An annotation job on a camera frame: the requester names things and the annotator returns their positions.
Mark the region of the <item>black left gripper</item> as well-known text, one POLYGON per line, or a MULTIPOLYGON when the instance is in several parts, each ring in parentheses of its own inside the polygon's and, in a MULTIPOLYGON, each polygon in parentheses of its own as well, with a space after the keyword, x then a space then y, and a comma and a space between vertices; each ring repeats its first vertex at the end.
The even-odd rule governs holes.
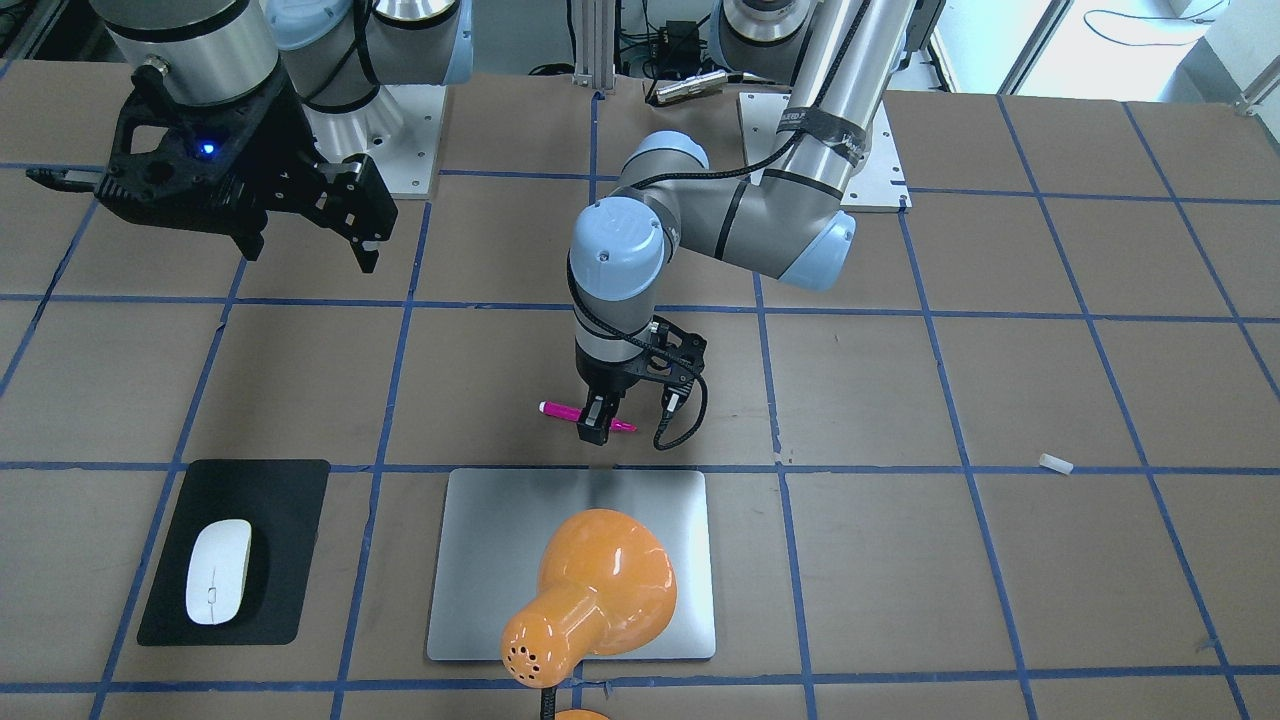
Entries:
POLYGON ((705 338, 664 318, 653 319, 637 338, 644 348, 607 338, 593 324, 579 325, 579 374, 589 388, 577 419, 582 442, 608 442, 621 398, 641 380, 663 384, 662 416, 673 418, 705 369, 705 338))

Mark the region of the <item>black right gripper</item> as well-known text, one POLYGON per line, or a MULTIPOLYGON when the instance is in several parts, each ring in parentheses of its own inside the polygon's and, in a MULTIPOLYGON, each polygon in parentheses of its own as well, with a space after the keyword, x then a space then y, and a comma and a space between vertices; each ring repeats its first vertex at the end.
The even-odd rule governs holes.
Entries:
POLYGON ((269 211, 287 211, 344 238, 375 272, 398 217, 375 159, 323 161, 285 70, 242 97, 180 105, 159 70, 136 70, 95 197, 141 225, 227 234, 257 261, 269 211))

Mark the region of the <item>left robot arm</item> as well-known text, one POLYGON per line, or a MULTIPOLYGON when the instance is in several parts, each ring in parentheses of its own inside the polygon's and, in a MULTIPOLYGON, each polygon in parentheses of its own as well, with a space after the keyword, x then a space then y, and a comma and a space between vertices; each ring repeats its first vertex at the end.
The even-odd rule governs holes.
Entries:
POLYGON ((833 286, 856 223, 846 188, 863 169, 892 73, 909 50, 914 1, 719 1, 709 50, 719 76, 787 87, 745 167, 713 170, 687 135, 659 131, 616 188, 579 214, 566 256, 575 361, 588 387, 579 437, 603 445, 640 382, 662 388, 653 445, 691 392, 708 400, 707 341, 657 314, 680 250, 810 291, 833 286))

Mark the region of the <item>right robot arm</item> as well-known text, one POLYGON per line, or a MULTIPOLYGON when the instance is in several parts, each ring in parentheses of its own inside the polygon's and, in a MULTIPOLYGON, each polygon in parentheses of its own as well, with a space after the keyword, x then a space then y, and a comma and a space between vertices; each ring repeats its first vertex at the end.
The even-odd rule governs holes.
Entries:
POLYGON ((371 273, 408 161, 396 87, 466 82, 470 1, 95 1, 131 64, 91 192, 120 219, 224 234, 250 261, 270 213, 332 231, 371 273))

